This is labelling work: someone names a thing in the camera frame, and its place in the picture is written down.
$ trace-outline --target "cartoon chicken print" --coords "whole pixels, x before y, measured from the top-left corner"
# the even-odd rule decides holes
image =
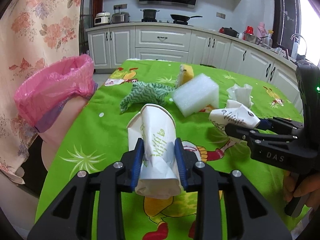
[[[133,77],[137,74],[135,70],[138,68],[131,68],[129,71],[124,71],[122,67],[117,68],[116,71],[114,71],[108,80],[105,82],[105,86],[114,86],[114,85],[120,85],[125,82],[133,83],[137,82],[137,79],[133,79]]]
[[[266,89],[266,92],[269,96],[271,96],[272,98],[274,98],[274,100],[271,103],[271,106],[275,106],[276,104],[279,104],[281,106],[283,106],[283,100],[280,98],[279,95],[277,95],[275,92],[272,91],[271,88],[267,88],[265,86],[263,86]]]
[[[219,160],[224,156],[224,151],[233,146],[235,142],[229,140],[221,149],[207,151],[202,146],[196,146],[189,141],[182,141],[183,148],[190,153],[195,153],[198,160],[207,162]],[[219,191],[219,197],[222,197],[222,191]],[[169,199],[144,198],[144,212],[149,219],[157,225],[157,230],[146,233],[142,240],[164,240],[167,238],[169,229],[164,220],[166,217],[179,218],[196,214],[197,193],[182,193]],[[193,239],[195,234],[195,221],[192,223],[188,236]]]

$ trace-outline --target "red container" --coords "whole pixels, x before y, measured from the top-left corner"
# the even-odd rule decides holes
[[[247,26],[247,29],[245,30],[245,33],[250,33],[253,35],[253,27]]]

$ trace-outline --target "faucet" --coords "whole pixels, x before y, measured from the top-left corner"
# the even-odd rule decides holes
[[[304,37],[302,37],[299,33],[293,34],[293,35],[291,36],[291,40],[293,40],[293,38],[296,37],[296,36],[299,36],[299,37],[303,38],[304,42],[306,43],[306,52],[305,52],[304,55],[307,55],[307,42],[306,42],[306,40],[305,40]]]

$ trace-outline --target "metal bowl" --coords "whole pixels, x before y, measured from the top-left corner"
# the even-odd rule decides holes
[[[251,43],[254,43],[254,44],[257,44],[257,45],[259,45],[262,42],[262,40],[260,38],[258,38],[255,35],[252,35],[250,33],[244,34],[244,40],[251,42]]]

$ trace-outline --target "green tablecloth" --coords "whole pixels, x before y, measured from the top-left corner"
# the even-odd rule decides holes
[[[178,62],[127,60],[111,77],[174,86],[179,66]],[[195,75],[204,73],[220,86],[220,108],[224,108],[228,100],[226,89],[235,83],[240,86],[247,83],[253,87],[251,95],[254,105],[251,110],[258,117],[279,116],[303,121],[294,105],[269,83],[225,70],[192,66]],[[79,170],[87,170],[89,173],[101,171],[109,164],[120,160],[122,154],[128,151],[126,126],[144,105],[135,104],[120,114],[119,103],[129,94],[131,87],[132,84],[129,82],[109,87],[102,86],[79,114],[65,136],[48,172],[36,219]],[[245,142],[229,144],[228,137],[208,120],[208,113],[199,112],[184,118],[170,100],[170,94],[166,97],[164,107],[176,121],[177,137],[189,141],[187,144],[200,151],[204,160],[216,170],[223,172],[241,170],[273,205],[287,227],[290,230],[295,227],[307,210],[304,209],[303,214],[297,219],[284,214],[281,169],[250,159],[250,150]],[[125,235],[128,240],[190,239],[189,237],[193,235],[192,223],[196,217],[195,193],[184,192],[169,200],[155,200],[135,193],[123,193],[122,207]],[[223,236],[227,239],[223,198],[221,208]],[[92,239],[96,239],[96,214],[95,210]]]

